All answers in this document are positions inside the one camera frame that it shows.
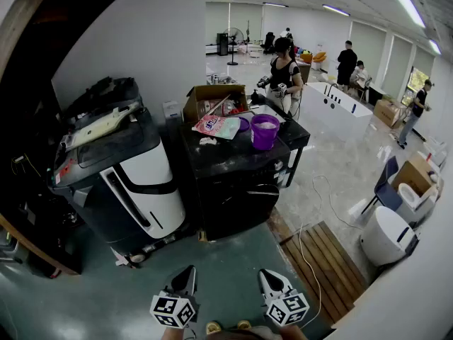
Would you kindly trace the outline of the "small white appliance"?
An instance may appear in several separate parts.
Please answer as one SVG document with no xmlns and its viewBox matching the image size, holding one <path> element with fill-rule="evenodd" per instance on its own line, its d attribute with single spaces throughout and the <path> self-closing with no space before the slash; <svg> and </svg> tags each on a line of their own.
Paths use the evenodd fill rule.
<svg viewBox="0 0 453 340">
<path fill-rule="evenodd" d="M 177 101 L 167 101 L 162 103 L 162 108 L 164 112 L 164 117 L 167 120 L 170 119 L 181 119 L 182 118 L 182 110 L 180 103 Z"/>
</svg>

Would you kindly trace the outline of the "dark grey appliance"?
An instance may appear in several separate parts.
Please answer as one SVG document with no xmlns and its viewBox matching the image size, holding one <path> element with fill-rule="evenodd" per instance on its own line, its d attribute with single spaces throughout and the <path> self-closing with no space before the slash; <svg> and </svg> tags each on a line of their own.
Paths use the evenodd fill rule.
<svg viewBox="0 0 453 340">
<path fill-rule="evenodd" d="M 107 76 L 78 97 L 64 112 L 66 120 L 80 120 L 84 116 L 94 117 L 114 108 L 123 109 L 125 106 L 138 103 L 143 107 L 139 87 L 132 77 L 114 79 Z"/>
</svg>

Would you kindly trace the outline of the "purple bucket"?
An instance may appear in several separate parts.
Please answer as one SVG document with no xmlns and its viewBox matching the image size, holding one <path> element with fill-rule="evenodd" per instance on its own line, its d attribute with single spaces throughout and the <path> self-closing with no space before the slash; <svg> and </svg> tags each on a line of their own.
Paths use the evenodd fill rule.
<svg viewBox="0 0 453 340">
<path fill-rule="evenodd" d="M 255 149 L 267 151 L 273 148 L 280 121 L 273 115 L 257 114 L 251 119 L 251 141 Z"/>
</svg>

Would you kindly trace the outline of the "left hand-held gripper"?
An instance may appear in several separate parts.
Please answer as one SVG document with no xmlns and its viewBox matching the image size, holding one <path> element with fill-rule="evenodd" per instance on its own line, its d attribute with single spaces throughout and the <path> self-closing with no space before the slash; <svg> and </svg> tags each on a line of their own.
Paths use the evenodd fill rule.
<svg viewBox="0 0 453 340">
<path fill-rule="evenodd" d="M 151 301 L 149 313 L 162 326 L 182 329 L 197 321 L 197 270 L 193 265 L 170 277 L 166 288 Z"/>
</svg>

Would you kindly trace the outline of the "pink teal detergent bag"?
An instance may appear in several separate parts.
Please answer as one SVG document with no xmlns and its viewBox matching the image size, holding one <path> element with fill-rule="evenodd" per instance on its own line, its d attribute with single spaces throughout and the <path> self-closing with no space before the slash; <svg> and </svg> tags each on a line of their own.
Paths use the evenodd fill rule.
<svg viewBox="0 0 453 340">
<path fill-rule="evenodd" d="M 203 135 L 232 140 L 239 131 L 240 124 L 241 120 L 237 117 L 205 115 L 192 127 L 192 130 Z"/>
</svg>

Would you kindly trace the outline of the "person's brown shirt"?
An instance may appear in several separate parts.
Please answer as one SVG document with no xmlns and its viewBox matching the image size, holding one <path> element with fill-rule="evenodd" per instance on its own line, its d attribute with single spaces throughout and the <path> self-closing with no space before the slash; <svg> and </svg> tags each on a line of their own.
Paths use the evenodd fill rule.
<svg viewBox="0 0 453 340">
<path fill-rule="evenodd" d="M 283 340 L 269 327 L 258 326 L 250 329 L 224 329 L 205 337 L 205 340 Z"/>
</svg>

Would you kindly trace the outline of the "orange seat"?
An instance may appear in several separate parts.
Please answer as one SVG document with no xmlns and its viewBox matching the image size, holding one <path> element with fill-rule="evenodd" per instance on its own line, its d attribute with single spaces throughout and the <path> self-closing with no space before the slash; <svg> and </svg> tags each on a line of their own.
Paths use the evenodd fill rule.
<svg viewBox="0 0 453 340">
<path fill-rule="evenodd" d="M 304 52 L 304 53 L 300 54 L 299 58 L 307 64 L 312 64 L 313 62 L 321 63 L 326 59 L 326 53 L 318 52 L 315 55 L 313 55 L 311 53 Z"/>
</svg>

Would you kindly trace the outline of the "wooden slat platform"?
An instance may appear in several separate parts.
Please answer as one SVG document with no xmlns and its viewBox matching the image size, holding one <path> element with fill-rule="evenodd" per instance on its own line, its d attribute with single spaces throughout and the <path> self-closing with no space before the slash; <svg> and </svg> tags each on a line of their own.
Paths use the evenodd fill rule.
<svg viewBox="0 0 453 340">
<path fill-rule="evenodd" d="M 277 209 L 268 227 L 283 252 L 283 259 L 303 283 L 313 309 L 328 325 L 339 322 L 368 288 L 367 281 L 329 226 L 321 221 L 291 230 Z"/>
</svg>

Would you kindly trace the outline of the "cluttered open cardboard box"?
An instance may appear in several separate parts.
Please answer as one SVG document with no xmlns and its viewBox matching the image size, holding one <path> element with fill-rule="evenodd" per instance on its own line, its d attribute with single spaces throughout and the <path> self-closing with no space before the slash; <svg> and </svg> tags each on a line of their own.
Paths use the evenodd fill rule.
<svg viewBox="0 0 453 340">
<path fill-rule="evenodd" d="M 194 86 L 186 95 L 187 101 L 183 108 L 183 119 L 186 123 L 194 123 L 201 119 L 204 113 L 198 110 L 198 103 L 205 101 L 229 100 L 239 102 L 239 107 L 245 111 L 249 110 L 245 95 L 245 86 L 240 84 L 217 84 Z"/>
</svg>

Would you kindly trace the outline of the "clear plastic bottle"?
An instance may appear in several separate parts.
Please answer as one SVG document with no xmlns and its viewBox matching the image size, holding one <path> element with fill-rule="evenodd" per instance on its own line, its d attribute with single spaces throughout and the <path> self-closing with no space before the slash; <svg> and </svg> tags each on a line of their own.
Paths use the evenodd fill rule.
<svg viewBox="0 0 453 340">
<path fill-rule="evenodd" d="M 204 100 L 197 102 L 197 116 L 199 119 L 203 118 L 207 111 L 209 111 L 212 107 L 214 107 L 221 99 L 214 99 L 214 100 Z M 223 114 L 223 105 L 218 107 L 218 109 L 213 113 L 216 116 L 224 116 Z"/>
</svg>

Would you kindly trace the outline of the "black standing fan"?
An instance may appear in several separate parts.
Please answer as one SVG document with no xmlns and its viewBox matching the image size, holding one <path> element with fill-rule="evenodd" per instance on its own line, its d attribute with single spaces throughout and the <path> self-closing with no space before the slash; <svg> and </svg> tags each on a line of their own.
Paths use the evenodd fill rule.
<svg viewBox="0 0 453 340">
<path fill-rule="evenodd" d="M 243 33 L 238 28 L 228 28 L 224 31 L 227 37 L 228 48 L 231 49 L 231 60 L 227 62 L 229 66 L 236 66 L 238 62 L 234 61 L 235 50 L 242 45 L 245 40 Z"/>
</svg>

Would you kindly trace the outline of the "large open cardboard box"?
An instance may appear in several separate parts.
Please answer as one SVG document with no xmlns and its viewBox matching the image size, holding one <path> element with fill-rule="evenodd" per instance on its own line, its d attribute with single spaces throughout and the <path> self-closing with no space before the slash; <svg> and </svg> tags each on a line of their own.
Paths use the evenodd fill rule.
<svg viewBox="0 0 453 340">
<path fill-rule="evenodd" d="M 420 152 L 416 152 L 404 162 L 391 186 L 397 191 L 401 183 L 407 184 L 420 197 L 432 186 L 442 187 L 439 171 L 436 171 L 435 165 Z"/>
</svg>

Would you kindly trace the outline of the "window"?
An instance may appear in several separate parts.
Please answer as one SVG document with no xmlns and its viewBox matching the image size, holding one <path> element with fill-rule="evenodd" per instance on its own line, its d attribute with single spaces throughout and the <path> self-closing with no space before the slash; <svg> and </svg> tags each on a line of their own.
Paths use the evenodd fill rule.
<svg viewBox="0 0 453 340">
<path fill-rule="evenodd" d="M 404 106 L 409 107 L 416 94 L 424 87 L 425 81 L 429 79 L 429 76 L 419 69 L 412 67 L 408 83 L 403 94 L 401 102 Z"/>
</svg>

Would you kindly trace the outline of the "person's right forearm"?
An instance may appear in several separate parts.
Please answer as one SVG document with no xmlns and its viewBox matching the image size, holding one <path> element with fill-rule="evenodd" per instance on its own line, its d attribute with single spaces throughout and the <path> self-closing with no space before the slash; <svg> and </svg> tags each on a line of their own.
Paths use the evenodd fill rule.
<svg viewBox="0 0 453 340">
<path fill-rule="evenodd" d="M 279 328 L 282 340 L 308 340 L 302 330 L 295 324 Z"/>
</svg>

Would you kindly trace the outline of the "wooden shelter frame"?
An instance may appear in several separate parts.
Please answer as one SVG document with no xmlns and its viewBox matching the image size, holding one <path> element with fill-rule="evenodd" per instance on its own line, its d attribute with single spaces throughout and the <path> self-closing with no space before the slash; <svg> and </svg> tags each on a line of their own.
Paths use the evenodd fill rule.
<svg viewBox="0 0 453 340">
<path fill-rule="evenodd" d="M 59 244 L 48 189 L 61 108 L 52 78 L 115 0 L 0 0 L 0 230 L 58 271 L 80 266 Z"/>
</svg>

